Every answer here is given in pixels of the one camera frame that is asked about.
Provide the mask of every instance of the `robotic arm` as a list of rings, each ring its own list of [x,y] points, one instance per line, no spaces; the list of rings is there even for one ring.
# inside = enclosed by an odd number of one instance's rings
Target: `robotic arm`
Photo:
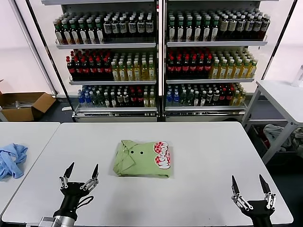
[[[73,227],[77,220],[76,210],[84,205],[89,204],[94,197],[88,196],[80,201],[84,196],[87,196],[99,183],[98,164],[96,165],[91,179],[83,182],[69,182],[74,163],[68,167],[63,176],[60,176],[61,184],[60,191],[64,195],[64,199],[60,208],[53,214],[52,218],[43,217],[39,223],[39,227]]]
[[[272,227],[270,216],[275,212],[276,194],[272,194],[268,183],[259,175],[264,200],[246,201],[241,195],[234,176],[232,176],[232,200],[241,212],[250,217],[254,227]]]

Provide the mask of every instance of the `bottle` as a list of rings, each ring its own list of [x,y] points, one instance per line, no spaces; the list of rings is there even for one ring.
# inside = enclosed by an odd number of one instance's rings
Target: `bottle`
[[[220,22],[219,28],[219,40],[226,40],[226,31],[228,28],[228,15],[225,15],[224,18]]]
[[[260,31],[258,33],[258,40],[263,41],[266,31],[269,27],[270,24],[270,16],[266,15],[266,17],[264,17],[263,21],[262,21],[262,26],[260,28]]]
[[[235,65],[235,68],[232,71],[232,75],[231,75],[232,79],[239,79],[241,65],[242,65],[242,59],[238,59],[237,64]]]
[[[169,42],[175,41],[175,18],[170,17],[169,18],[169,32],[168,32],[168,40]]]
[[[186,42],[191,41],[191,34],[192,34],[192,20],[193,17],[187,17],[187,25],[186,25]]]
[[[196,17],[196,26],[195,26],[195,35],[194,41],[200,41],[200,33],[201,33],[201,17]]]
[[[234,63],[235,63],[234,59],[229,60],[229,64],[226,67],[226,72],[225,72],[225,75],[224,75],[225,79],[231,79],[232,78],[232,71],[233,71],[233,68],[234,68]]]
[[[138,33],[140,37],[144,37],[145,34],[145,21],[143,20],[143,17],[139,17],[139,21],[137,23],[138,26]]]
[[[83,44],[89,44],[89,39],[88,39],[89,34],[86,31],[83,19],[78,20],[78,23],[79,23],[79,26],[80,26],[80,36],[81,36],[81,39],[82,39],[82,43]]]
[[[245,15],[242,15],[241,18],[237,21],[235,39],[243,40],[244,39],[244,28],[246,20]]]
[[[184,33],[183,21],[184,21],[184,17],[179,17],[179,20],[178,20],[178,38],[177,38],[178,42],[183,41],[183,33]]]
[[[218,24],[219,24],[219,17],[215,16],[214,24],[212,26],[212,31],[211,31],[211,38],[210,38],[211,42],[214,42],[217,39],[217,34],[218,34],[218,29],[219,29]]]
[[[203,38],[202,41],[206,42],[209,40],[209,31],[210,31],[210,16],[205,17],[205,25],[203,27]]]
[[[250,68],[250,60],[246,59],[244,65],[242,65],[240,73],[239,73],[239,78],[246,78],[248,74],[248,70]]]
[[[209,79],[216,79],[218,74],[219,60],[214,60],[214,65],[209,72]]]
[[[258,63],[258,60],[255,59],[252,63],[252,66],[250,67],[248,73],[247,73],[247,77],[246,78],[254,78],[255,76],[255,73],[256,73],[256,70],[257,70],[257,63]]]
[[[66,44],[73,44],[72,43],[72,39],[71,39],[71,34],[70,34],[70,28],[67,24],[66,20],[61,21],[62,25],[63,25],[63,34],[64,34],[64,40],[66,40]]]

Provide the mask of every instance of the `bottle label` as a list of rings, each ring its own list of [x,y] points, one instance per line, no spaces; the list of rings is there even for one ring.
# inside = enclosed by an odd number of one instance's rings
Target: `bottle label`
[[[174,28],[170,28],[169,29],[169,41],[173,42],[175,39],[175,29]]]
[[[218,28],[214,27],[213,31],[212,31],[212,37],[211,37],[212,42],[216,41],[217,33],[218,33]]]
[[[145,32],[145,23],[144,22],[138,22],[138,32],[144,33]]]
[[[97,35],[98,35],[98,39],[99,39],[99,43],[102,44],[104,42],[104,38],[103,38],[103,33],[101,30],[97,31]]]
[[[228,27],[228,21],[221,21],[220,24],[220,31],[227,31],[227,27]]]
[[[195,38],[194,38],[195,42],[199,41],[200,33],[201,33],[201,29],[200,28],[196,28],[195,29]]]
[[[178,42],[181,42],[183,38],[183,28],[178,29]]]
[[[85,32],[84,31],[80,31],[80,35],[81,35],[83,44],[89,44],[88,41],[87,41],[87,37],[86,37]]]
[[[186,42],[189,42],[191,40],[191,33],[192,33],[191,28],[186,29]]]
[[[206,42],[208,40],[208,35],[209,35],[209,28],[204,29],[203,33],[203,42]]]
[[[219,79],[223,79],[224,78],[225,71],[226,71],[226,69],[221,69]]]
[[[218,69],[213,70],[212,79],[216,79],[218,73]]]
[[[232,75],[232,68],[229,68],[226,73],[226,79],[230,79]]]
[[[114,76],[114,80],[118,81],[119,77],[118,77],[118,72],[117,71],[113,71],[113,76]]]
[[[95,34],[93,31],[89,31],[89,38],[90,38],[91,44],[96,44]]]
[[[242,32],[244,30],[245,21],[238,21],[236,30],[238,32]]]
[[[146,32],[147,33],[152,33],[153,32],[153,22],[146,22],[145,26],[146,26]]]
[[[136,23],[128,23],[128,27],[129,27],[129,32],[130,33],[136,33],[137,32]]]
[[[140,71],[139,70],[134,71],[134,77],[136,80],[140,80]]]
[[[121,33],[124,34],[124,33],[127,32],[126,23],[120,23],[119,26],[120,26],[120,32]]]
[[[132,81],[132,80],[133,80],[133,71],[128,70],[128,71],[127,71],[127,75],[128,75],[128,79],[129,79],[130,81]]]
[[[75,44],[80,44],[80,40],[79,40],[79,37],[78,37],[77,32],[72,31],[72,32],[71,32],[71,35],[72,35],[72,37],[74,38]]]
[[[253,31],[254,31],[254,32],[260,31],[260,29],[261,29],[261,24],[262,24],[262,21],[255,21],[255,25],[254,25]]]
[[[64,35],[65,35],[67,43],[72,44],[70,33],[69,32],[64,32]]]
[[[104,24],[104,31],[106,34],[111,34],[112,33],[112,26],[110,24]]]
[[[56,32],[56,37],[58,39],[59,44],[63,45],[64,43],[63,43],[62,35],[60,32]]]

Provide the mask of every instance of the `folded green shirt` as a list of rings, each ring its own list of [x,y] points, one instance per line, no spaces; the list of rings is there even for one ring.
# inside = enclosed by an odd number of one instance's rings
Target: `folded green shirt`
[[[122,140],[118,146],[114,172],[123,175],[171,174],[169,146],[167,142],[136,143]]]

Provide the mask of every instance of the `cardboard box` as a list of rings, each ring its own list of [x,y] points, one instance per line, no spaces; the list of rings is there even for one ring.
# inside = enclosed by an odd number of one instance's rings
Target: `cardboard box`
[[[5,109],[6,105],[11,105],[16,101],[28,101],[32,102],[33,105],[27,108]],[[45,114],[55,101],[55,98],[52,98],[51,95],[45,92],[6,94],[0,92],[0,106],[4,107],[1,112],[9,122],[30,122],[37,120]]]

